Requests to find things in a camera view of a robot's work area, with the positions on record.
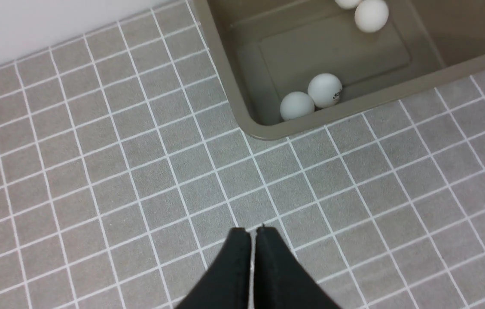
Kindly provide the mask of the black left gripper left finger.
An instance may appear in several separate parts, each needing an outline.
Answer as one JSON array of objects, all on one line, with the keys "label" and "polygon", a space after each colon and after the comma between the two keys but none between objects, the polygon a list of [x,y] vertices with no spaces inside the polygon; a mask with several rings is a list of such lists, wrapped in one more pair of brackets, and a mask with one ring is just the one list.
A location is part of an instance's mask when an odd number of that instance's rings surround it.
[{"label": "black left gripper left finger", "polygon": [[213,263],[178,309],[246,309],[249,303],[251,236],[233,227]]}]

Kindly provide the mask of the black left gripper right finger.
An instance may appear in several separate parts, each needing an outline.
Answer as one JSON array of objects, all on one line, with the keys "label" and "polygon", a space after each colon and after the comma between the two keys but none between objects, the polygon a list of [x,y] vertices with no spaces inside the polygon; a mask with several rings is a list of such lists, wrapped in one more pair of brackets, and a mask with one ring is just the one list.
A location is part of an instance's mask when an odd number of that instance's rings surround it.
[{"label": "black left gripper right finger", "polygon": [[256,309],[338,309],[296,260],[274,227],[256,231],[254,307]]}]

